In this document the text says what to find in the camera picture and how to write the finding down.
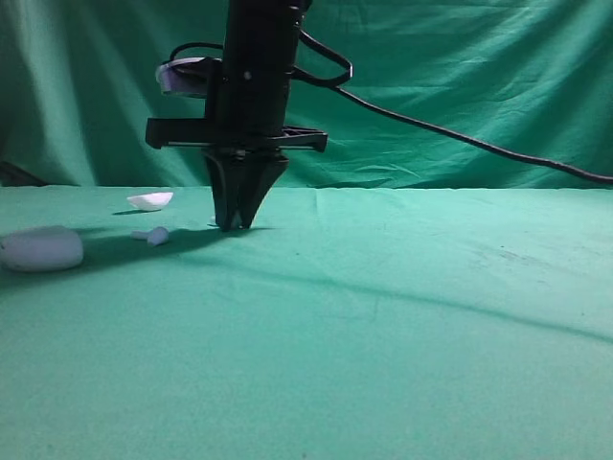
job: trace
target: cable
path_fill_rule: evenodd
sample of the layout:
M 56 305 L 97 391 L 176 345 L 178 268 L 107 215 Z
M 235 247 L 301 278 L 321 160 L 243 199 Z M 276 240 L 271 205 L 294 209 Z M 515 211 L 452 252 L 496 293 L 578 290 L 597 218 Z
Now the cable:
M 318 42 L 317 40 L 315 40 L 313 37 L 311 37 L 307 33 L 304 33 L 304 32 L 301 33 L 301 41 L 303 41 L 303 43 L 305 43 L 313 51 L 318 52 L 322 56 L 330 60 L 333 60 L 334 62 L 340 65 L 346 66 L 346 63 L 348 63 L 350 66 L 348 73 L 351 74 L 351 77 L 352 77 L 352 64 L 346 58 L 342 57 L 341 55 L 339 55 L 332 49 L 328 48 L 326 45 Z M 559 170 L 565 173 L 569 173 L 576 177 L 580 177 L 581 179 L 590 180 L 590 181 L 598 182 L 601 184 L 613 185 L 613 176 L 594 174 L 592 172 L 588 172 L 580 168 L 576 168 L 574 166 L 567 165 L 565 163 L 560 163 L 558 161 L 549 160 L 547 158 L 539 158 L 537 156 L 524 155 L 521 153 L 516 153 L 511 150 L 502 149 L 498 146 L 494 146 L 493 144 L 489 144 L 479 139 L 475 139 L 473 137 L 466 136 L 464 134 L 453 131 L 451 129 L 447 129 L 446 127 L 432 125 L 430 123 L 426 123 L 421 120 L 417 120 L 415 118 L 407 117 L 406 115 L 400 115 L 399 113 L 379 107 L 377 105 L 374 105 L 373 103 L 368 103 L 364 101 L 363 99 L 360 99 L 354 94 L 350 93 L 349 91 L 343 88 L 340 88 L 338 86 L 340 83 L 336 83 L 336 84 L 331 83 L 332 81 L 336 81 L 338 79 L 342 79 L 346 77 L 347 74 L 341 77 L 337 77 L 336 79 L 322 80 L 322 79 L 317 79 L 316 77 L 313 77 L 308 72 L 298 67 L 295 68 L 295 73 L 296 73 L 296 76 L 295 76 L 296 80 L 305 81 L 307 83 L 314 84 L 315 86 L 325 87 L 327 89 L 330 89 L 334 91 L 335 93 L 340 94 L 344 98 L 349 99 L 353 103 L 361 105 L 362 107 L 367 108 L 371 110 L 372 112 L 377 113 L 379 115 L 383 115 L 384 117 L 391 118 L 392 120 L 396 120 L 398 122 L 402 122 L 402 123 L 405 123 L 407 125 L 411 125 L 414 127 L 420 127 L 428 131 L 436 132 L 443 136 L 450 137 L 460 142 L 464 142 L 465 144 L 469 144 L 471 146 L 488 151 L 490 153 L 494 153 L 496 155 L 500 155 L 505 158 L 509 158 L 510 160 L 519 161 L 522 163 L 528 163 L 528 164 L 537 165 L 537 166 L 544 166 L 546 168 L 551 168 L 554 170 Z
M 174 50 L 172 50 L 172 53 L 170 53 L 170 61 L 173 61 L 176 59 L 176 56 L 185 51 L 185 50 L 190 50 L 191 48 L 209 48 L 209 49 L 213 49 L 213 50 L 223 50 L 223 45 L 220 45 L 219 43 L 207 43 L 205 41 L 193 41 L 191 43 L 184 43 L 181 46 L 177 46 Z
M 318 53 L 324 58 L 328 58 L 332 62 L 335 62 L 343 67 L 345 69 L 345 73 L 343 75 L 339 75 L 338 77 L 334 77 L 333 79 L 319 79 L 299 67 L 294 67 L 295 72 L 293 78 L 295 80 L 305 81 L 320 87 L 331 87 L 346 83 L 353 78 L 353 64 L 348 59 L 331 50 L 323 43 L 320 43 L 305 31 L 300 31 L 300 41 L 302 41 L 315 53 Z
M 335 93 L 340 94 L 341 96 L 349 99 L 350 101 L 356 104 L 359 104 L 363 106 L 364 108 L 368 108 L 374 113 L 378 113 L 379 115 L 383 115 L 385 117 L 391 118 L 392 120 L 396 120 L 399 122 L 406 123 L 407 125 L 412 125 L 414 127 L 420 127 L 422 129 L 427 129 L 428 131 L 442 134 L 443 136 L 447 136 L 452 139 L 456 139 L 458 141 L 464 142 L 466 144 L 470 144 L 471 146 L 478 147 L 479 149 L 486 150 L 490 153 L 504 156 L 505 158 L 509 158 L 510 160 L 520 161 L 520 162 L 528 163 L 532 165 L 544 166 L 546 168 L 552 168 L 555 170 L 563 171 L 565 173 L 569 173 L 576 177 L 580 177 L 581 179 L 591 180 L 593 182 L 598 182 L 601 184 L 613 185 L 613 176 L 594 174 L 592 172 L 581 170 L 579 168 L 567 165 L 565 163 L 560 163 L 558 161 L 549 160 L 547 158 L 539 158 L 536 156 L 523 155 L 521 153 L 516 153 L 514 151 L 502 149 L 500 147 L 494 146 L 493 144 L 489 144 L 487 142 L 480 141 L 479 139 L 475 139 L 473 137 L 466 136 L 459 132 L 452 131 L 451 129 L 432 125 L 432 124 L 423 122 L 421 120 L 416 120 L 414 118 L 407 117 L 405 115 L 400 115 L 390 110 L 386 110 L 385 108 L 378 107 L 372 103 L 367 103 L 366 101 L 358 98 L 357 96 L 350 93 L 349 91 L 346 91 L 343 88 L 331 87 L 330 89 L 334 91 Z

